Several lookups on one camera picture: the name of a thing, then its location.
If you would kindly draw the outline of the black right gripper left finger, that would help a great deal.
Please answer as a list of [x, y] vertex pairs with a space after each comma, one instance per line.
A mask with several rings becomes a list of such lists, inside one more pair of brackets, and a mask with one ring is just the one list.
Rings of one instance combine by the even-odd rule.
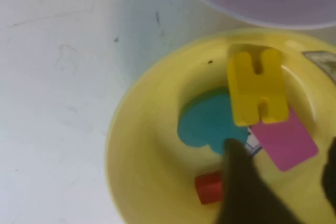
[[258, 174], [245, 147], [233, 138], [224, 143], [224, 197], [216, 223], [301, 223]]

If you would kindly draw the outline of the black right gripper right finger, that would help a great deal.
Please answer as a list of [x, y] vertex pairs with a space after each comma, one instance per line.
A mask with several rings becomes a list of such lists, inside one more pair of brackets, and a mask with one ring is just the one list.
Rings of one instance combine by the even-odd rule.
[[328, 150], [327, 162], [322, 174], [324, 194], [333, 209], [336, 209], [336, 142], [335, 137]]

